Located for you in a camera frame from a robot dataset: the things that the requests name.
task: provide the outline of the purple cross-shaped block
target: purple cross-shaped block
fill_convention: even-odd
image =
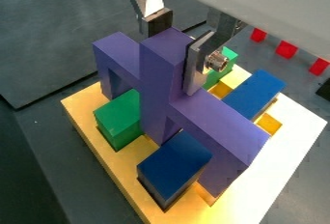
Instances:
[[[270,134],[204,89],[181,90],[186,46],[192,39],[175,28],[140,44],[121,33],[99,40],[93,54],[101,92],[115,98],[129,88],[140,93],[140,123],[153,141],[183,128],[212,152],[199,183],[214,197],[247,168]]]

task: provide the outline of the building block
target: building block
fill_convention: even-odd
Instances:
[[[280,41],[276,49],[275,49],[275,54],[278,54],[279,56],[282,56],[286,59],[290,59],[294,54],[298,51],[298,47],[295,45],[292,45],[291,43],[286,42],[286,41]]]
[[[115,151],[143,131],[139,126],[139,93],[131,89],[93,111],[97,128]]]
[[[270,135],[275,135],[282,127],[282,123],[267,113],[256,121],[256,126],[260,127]]]
[[[284,83],[263,70],[255,73],[223,97],[230,105],[248,120],[254,120],[275,99]]]
[[[192,39],[173,28],[140,43],[141,129],[161,145],[180,126],[167,117],[168,101],[186,95],[181,72],[186,46]]]
[[[219,79],[232,70],[234,64],[238,60],[238,54],[226,46],[222,48],[222,54],[228,58],[228,65],[222,72],[211,70],[203,84],[203,88],[208,90],[218,82]]]
[[[322,87],[316,90],[315,94],[330,101],[330,78],[326,80]]]
[[[254,28],[250,39],[255,42],[262,42],[267,36],[267,33],[259,28]]]
[[[179,132],[137,164],[137,179],[163,210],[196,181],[211,152],[186,132]]]
[[[310,73],[312,73],[314,75],[320,75],[328,65],[330,65],[330,62],[318,58],[310,67]]]
[[[159,145],[180,128],[202,142],[212,159],[199,183],[218,197],[250,165],[270,134],[204,89],[191,97],[183,93],[190,41],[171,28],[140,44],[141,128]]]
[[[139,91],[139,44],[123,33],[92,43],[101,93],[109,99]]]

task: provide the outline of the small red object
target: small red object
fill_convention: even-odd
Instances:
[[[330,62],[318,58],[310,67],[310,73],[312,73],[314,75],[320,75],[328,65],[330,65]]]
[[[286,41],[280,41],[275,49],[275,53],[286,59],[290,59],[296,51],[298,47]]]
[[[255,42],[262,42],[267,36],[267,33],[262,31],[259,28],[255,28],[252,30],[252,34],[250,39],[254,40]]]

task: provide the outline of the yellow board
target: yellow board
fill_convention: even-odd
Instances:
[[[144,223],[259,223],[326,122],[290,98],[279,95],[267,112],[282,123],[282,127],[215,204],[208,206],[203,200],[204,195],[203,198],[199,195],[202,187],[195,182],[164,213],[136,179],[136,164],[157,149],[157,145],[147,136],[140,136],[119,152],[112,150],[97,131],[92,115],[92,111],[107,102],[96,83],[65,98],[61,104],[73,126]]]

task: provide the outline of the green cube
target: green cube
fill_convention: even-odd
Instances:
[[[223,46],[222,54],[228,58],[230,62],[223,71],[210,71],[206,82],[202,86],[206,90],[208,90],[218,83],[219,79],[232,70],[234,64],[236,63],[238,54],[226,46]]]
[[[141,134],[139,93],[131,89],[93,111],[97,128],[115,151]]]

